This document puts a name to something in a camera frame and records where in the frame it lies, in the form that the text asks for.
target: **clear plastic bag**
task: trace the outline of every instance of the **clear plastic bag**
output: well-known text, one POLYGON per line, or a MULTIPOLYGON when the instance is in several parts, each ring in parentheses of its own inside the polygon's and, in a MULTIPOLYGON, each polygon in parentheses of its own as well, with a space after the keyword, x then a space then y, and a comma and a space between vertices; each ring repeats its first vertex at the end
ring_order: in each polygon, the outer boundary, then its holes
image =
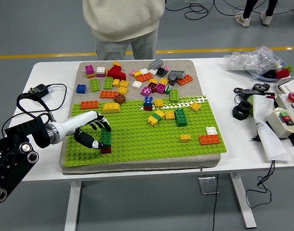
POLYGON ((259 78, 269 70, 277 69, 282 60, 273 54, 273 51, 265 46, 253 52, 224 55, 225 70, 248 71, 253 78, 259 78))

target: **gray felt mat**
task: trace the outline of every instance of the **gray felt mat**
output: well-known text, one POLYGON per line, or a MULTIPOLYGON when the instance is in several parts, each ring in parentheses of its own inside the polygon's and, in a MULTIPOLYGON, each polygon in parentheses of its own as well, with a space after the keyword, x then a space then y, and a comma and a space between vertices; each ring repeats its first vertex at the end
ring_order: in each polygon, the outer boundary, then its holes
MULTIPOLYGON (((137 71, 147 68, 149 69, 150 61, 119 61, 122 66, 122 72, 126 73, 127 81, 129 81, 128 92, 126 93, 127 100, 142 100, 141 89, 147 86, 149 81, 142 83, 140 88, 133 87, 132 84, 135 78, 130 76, 131 70, 135 69, 137 71)), ((86 76, 85 66, 93 65, 95 71, 98 66, 103 66, 105 68, 111 68, 113 62, 86 62, 79 65, 77 71, 77 78, 75 82, 75 87, 78 84, 85 84, 87 86, 86 94, 77 94, 76 90, 73 93, 73 98, 71 102, 69 117, 72 114, 73 104, 81 103, 82 101, 94 101, 99 102, 111 102, 111 99, 100 99, 99 92, 91 92, 90 79, 86 76)), ((184 70, 186 74, 193 77, 193 81, 180 86, 175 84, 173 89, 179 90, 180 97, 187 96, 198 96, 203 95, 199 79, 196 73, 195 66, 191 60, 164 60, 164 65, 168 65, 170 70, 184 70)), ((103 88, 105 78, 98 78, 101 90, 103 88)), ((169 95, 163 94, 161 98, 169 98, 169 95)), ((189 168, 205 168, 205 167, 215 167, 220 161, 220 154, 208 154, 208 155, 198 155, 198 156, 187 156, 187 157, 175 157, 166 159, 154 159, 154 160, 143 160, 143 161, 129 161, 122 163, 111 163, 102 165, 88 165, 79 167, 65 167, 64 161, 66 156, 67 138, 64 139, 61 155, 59 159, 59 165, 64 174, 91 174, 91 173, 103 173, 103 172, 122 172, 122 171, 150 171, 150 170, 173 170, 173 169, 189 169, 189 168)))

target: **white hoodie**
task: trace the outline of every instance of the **white hoodie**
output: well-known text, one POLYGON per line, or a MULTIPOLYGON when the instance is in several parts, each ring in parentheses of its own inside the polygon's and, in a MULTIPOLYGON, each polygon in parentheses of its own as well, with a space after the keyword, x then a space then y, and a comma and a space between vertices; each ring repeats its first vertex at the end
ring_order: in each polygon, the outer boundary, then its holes
POLYGON ((83 0, 84 18, 94 36, 119 42, 155 31, 165 0, 83 0))

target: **person's leg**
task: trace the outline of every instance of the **person's leg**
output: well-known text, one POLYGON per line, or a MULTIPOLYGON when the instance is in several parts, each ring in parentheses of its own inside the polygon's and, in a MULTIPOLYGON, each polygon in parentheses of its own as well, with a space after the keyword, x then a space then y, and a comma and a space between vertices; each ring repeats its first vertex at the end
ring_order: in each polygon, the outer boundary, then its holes
POLYGON ((268 0, 268 9, 266 11, 266 17, 270 17, 273 15, 277 1, 278 0, 268 0))
POLYGON ((253 11, 253 8, 255 7, 255 5, 257 4, 258 0, 247 0, 246 5, 245 5, 245 9, 244 9, 244 13, 243 13, 243 18, 249 18, 249 16, 251 15, 251 12, 253 11))
POLYGON ((132 39, 132 50, 135 59, 154 59, 157 31, 132 39))
POLYGON ((124 60, 130 39, 121 42, 102 42, 94 37, 99 60, 124 60))

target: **white table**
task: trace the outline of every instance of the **white table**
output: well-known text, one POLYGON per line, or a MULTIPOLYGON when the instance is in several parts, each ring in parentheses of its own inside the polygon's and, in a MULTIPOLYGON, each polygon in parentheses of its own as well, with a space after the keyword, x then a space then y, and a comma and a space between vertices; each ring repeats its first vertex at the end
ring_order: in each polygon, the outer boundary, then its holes
MULTIPOLYGON (((78 213, 80 187, 82 181, 87 180, 109 180, 114 178, 126 177, 146 177, 157 175, 174 175, 174 174, 217 174, 230 173, 231 180, 239 201, 240 209, 244 219, 246 228, 255 228, 256 223, 253 213, 248 207, 245 199, 245 190, 241 180, 241 173, 253 170, 267 170, 270 168, 270 161, 267 160, 262 144, 250 141, 256 135, 254 120, 248 118, 239 121, 232 117, 232 109, 236 105, 234 103, 235 87, 250 88, 257 80, 246 72, 226 72, 223 70, 222 58, 207 59, 191 59, 195 65, 197 75, 201 84, 203 94, 211 105, 213 114, 217 121, 218 128, 225 142, 227 152, 221 154, 220 162, 216 167, 204 169, 188 169, 188 170, 166 170, 166 171, 140 171, 140 172, 120 172, 120 173, 100 173, 89 175, 63 175, 59 167, 59 156, 61 151, 61 143, 50 145, 45 149, 38 148, 32 138, 30 141, 34 149, 39 154, 39 161, 26 175, 23 181, 39 181, 39 180, 65 180, 71 184, 70 199, 68 205, 67 218, 65 223, 66 231, 74 231, 76 229, 76 220, 78 213)), ((66 100, 61 109, 54 112, 53 115, 57 121, 64 121, 68 117, 71 99, 75 88, 76 74, 78 66, 81 62, 53 62, 36 64, 24 92, 31 87, 35 87, 40 83, 45 85, 53 83, 64 83, 68 87, 66 100)), ((275 90, 275 84, 271 84, 271 90, 275 90)), ((53 109, 60 105, 64 89, 62 87, 54 87, 50 94, 45 96, 43 100, 49 108, 53 109)), ((21 105, 27 110, 41 110, 38 103, 32 101, 21 101, 21 105)), ((14 118, 10 127, 29 120, 26 115, 14 118)), ((282 141, 292 156, 292 161, 277 161, 276 169, 293 168, 294 167, 294 147, 287 139, 282 141)))

